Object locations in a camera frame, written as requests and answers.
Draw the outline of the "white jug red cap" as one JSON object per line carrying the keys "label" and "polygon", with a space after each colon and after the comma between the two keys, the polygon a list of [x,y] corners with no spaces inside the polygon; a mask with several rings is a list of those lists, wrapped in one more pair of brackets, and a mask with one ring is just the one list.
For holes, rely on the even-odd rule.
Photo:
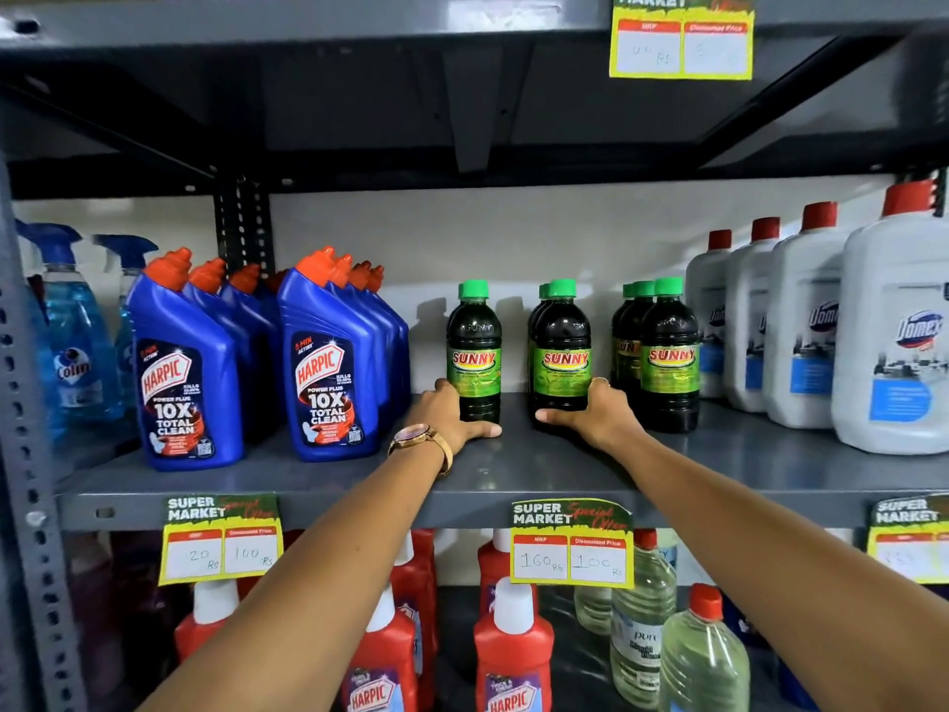
{"label": "white jug red cap", "polygon": [[699,393],[704,399],[725,397],[726,268],[732,235],[728,228],[710,231],[707,250],[686,268],[685,302],[698,325]]}
{"label": "white jug red cap", "polygon": [[831,420],[871,454],[949,453],[949,222],[934,181],[890,186],[842,253]]}
{"label": "white jug red cap", "polygon": [[781,220],[761,217],[751,241],[732,252],[726,264],[726,339],[723,382],[731,406],[765,412],[762,393],[770,276]]}
{"label": "white jug red cap", "polygon": [[800,232],[771,254],[762,393],[771,421],[829,430],[843,250],[838,203],[805,206]]}

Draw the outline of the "row of blue toilet cleaners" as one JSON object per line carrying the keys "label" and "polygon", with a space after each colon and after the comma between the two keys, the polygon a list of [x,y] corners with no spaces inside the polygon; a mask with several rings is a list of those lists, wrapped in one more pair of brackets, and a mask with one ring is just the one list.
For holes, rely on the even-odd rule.
{"label": "row of blue toilet cleaners", "polygon": [[375,278],[332,248],[283,278],[277,320],[255,296],[259,267],[226,277],[174,250],[126,301],[141,446],[162,473],[230,466],[283,420],[305,462],[375,454],[406,406],[402,324]]}

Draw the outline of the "yellow green price label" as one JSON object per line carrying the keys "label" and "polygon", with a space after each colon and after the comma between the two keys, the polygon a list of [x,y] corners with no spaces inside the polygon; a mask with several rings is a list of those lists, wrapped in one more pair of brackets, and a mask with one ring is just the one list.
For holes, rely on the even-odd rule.
{"label": "yellow green price label", "polygon": [[261,576],[285,550],[272,492],[166,497],[163,522],[159,586]]}
{"label": "yellow green price label", "polygon": [[635,587],[633,518],[619,503],[598,498],[516,501],[510,525],[514,583]]}
{"label": "yellow green price label", "polygon": [[949,491],[879,501],[867,554],[924,586],[949,586]]}
{"label": "yellow green price label", "polygon": [[747,82],[756,0],[612,0],[609,76]]}

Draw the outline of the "blue glass cleaner spray bottle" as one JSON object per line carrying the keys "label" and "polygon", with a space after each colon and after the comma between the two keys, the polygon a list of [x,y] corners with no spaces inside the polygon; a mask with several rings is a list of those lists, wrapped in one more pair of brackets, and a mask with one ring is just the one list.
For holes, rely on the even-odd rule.
{"label": "blue glass cleaner spray bottle", "polygon": [[105,250],[104,271],[109,272],[113,267],[121,269],[118,297],[120,322],[115,336],[114,352],[122,402],[125,413],[129,415],[135,411],[136,390],[132,360],[133,332],[127,311],[127,296],[146,267],[146,254],[159,248],[144,237],[130,234],[94,234],[91,241],[93,245]]}
{"label": "blue glass cleaner spray bottle", "polygon": [[73,245],[70,226],[15,221],[17,234],[38,250],[43,308],[52,353],[55,401],[73,424],[112,422],[125,413],[116,355],[108,326]]}

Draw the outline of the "clear liquid bottle red cap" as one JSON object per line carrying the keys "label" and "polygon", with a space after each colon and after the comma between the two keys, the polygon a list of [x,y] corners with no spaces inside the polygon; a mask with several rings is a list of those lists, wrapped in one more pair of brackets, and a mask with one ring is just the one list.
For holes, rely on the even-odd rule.
{"label": "clear liquid bottle red cap", "polygon": [[716,586],[694,584],[662,626],[658,712],[750,712],[751,663]]}
{"label": "clear liquid bottle red cap", "polygon": [[612,592],[606,586],[574,587],[575,615],[584,629],[604,637],[611,634]]}
{"label": "clear liquid bottle red cap", "polygon": [[655,529],[634,532],[634,587],[612,594],[610,670],[618,693],[640,712],[658,709],[664,623],[676,612],[675,569]]}

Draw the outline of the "person's left forearm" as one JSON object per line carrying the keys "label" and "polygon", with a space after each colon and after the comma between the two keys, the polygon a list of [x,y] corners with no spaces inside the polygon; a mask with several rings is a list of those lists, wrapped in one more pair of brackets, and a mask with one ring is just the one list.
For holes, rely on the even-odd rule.
{"label": "person's left forearm", "polygon": [[136,712],[326,712],[443,462],[433,442],[395,451]]}

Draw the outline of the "person's left hand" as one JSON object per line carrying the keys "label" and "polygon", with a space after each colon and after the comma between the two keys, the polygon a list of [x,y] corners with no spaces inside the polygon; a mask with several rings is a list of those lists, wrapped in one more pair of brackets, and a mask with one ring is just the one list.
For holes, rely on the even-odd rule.
{"label": "person's left hand", "polygon": [[406,425],[427,423],[441,433],[458,454],[465,446],[464,421],[460,418],[460,397],[446,379],[437,379],[434,389],[421,393],[411,407]]}

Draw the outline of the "group of dark green-capped bottles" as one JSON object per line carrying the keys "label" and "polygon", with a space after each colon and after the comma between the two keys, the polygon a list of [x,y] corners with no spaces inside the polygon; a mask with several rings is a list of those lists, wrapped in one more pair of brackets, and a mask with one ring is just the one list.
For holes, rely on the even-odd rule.
{"label": "group of dark green-capped bottles", "polygon": [[695,430],[700,410],[699,335],[681,277],[623,286],[611,319],[609,382],[640,423],[669,434]]}

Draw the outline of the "dark liquid bottle green cap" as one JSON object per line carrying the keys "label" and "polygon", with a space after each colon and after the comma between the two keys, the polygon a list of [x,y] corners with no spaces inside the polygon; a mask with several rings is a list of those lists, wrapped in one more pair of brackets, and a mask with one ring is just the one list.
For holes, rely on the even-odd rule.
{"label": "dark liquid bottle green cap", "polygon": [[582,411],[592,380],[591,327],[576,303],[577,283],[554,279],[541,286],[540,301],[528,316],[528,411],[544,408]]}
{"label": "dark liquid bottle green cap", "polygon": [[459,395],[463,421],[500,422],[502,326],[489,296],[486,280],[460,283],[446,326],[446,378]]}

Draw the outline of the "rose gold wristwatch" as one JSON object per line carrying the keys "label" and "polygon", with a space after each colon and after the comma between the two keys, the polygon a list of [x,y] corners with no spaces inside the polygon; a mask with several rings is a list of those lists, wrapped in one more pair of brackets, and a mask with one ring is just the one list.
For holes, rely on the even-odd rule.
{"label": "rose gold wristwatch", "polygon": [[415,423],[398,430],[389,443],[386,456],[390,457],[397,451],[410,449],[427,442],[435,444],[441,451],[443,461],[437,475],[440,478],[446,478],[454,464],[455,453],[445,437],[427,423]]}

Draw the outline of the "person's right forearm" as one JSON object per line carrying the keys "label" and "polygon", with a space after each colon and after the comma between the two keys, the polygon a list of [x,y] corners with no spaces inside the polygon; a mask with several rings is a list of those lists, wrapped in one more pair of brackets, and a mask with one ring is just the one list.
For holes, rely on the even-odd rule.
{"label": "person's right forearm", "polygon": [[949,712],[949,602],[643,431],[604,450],[822,712]]}

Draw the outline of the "person's right hand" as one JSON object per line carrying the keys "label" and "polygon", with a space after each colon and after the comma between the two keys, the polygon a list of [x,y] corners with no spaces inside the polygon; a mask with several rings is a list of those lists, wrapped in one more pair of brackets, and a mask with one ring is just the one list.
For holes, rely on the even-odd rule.
{"label": "person's right hand", "polygon": [[647,432],[629,407],[623,391],[602,377],[593,378],[587,389],[587,420],[575,431],[591,447],[615,455]]}

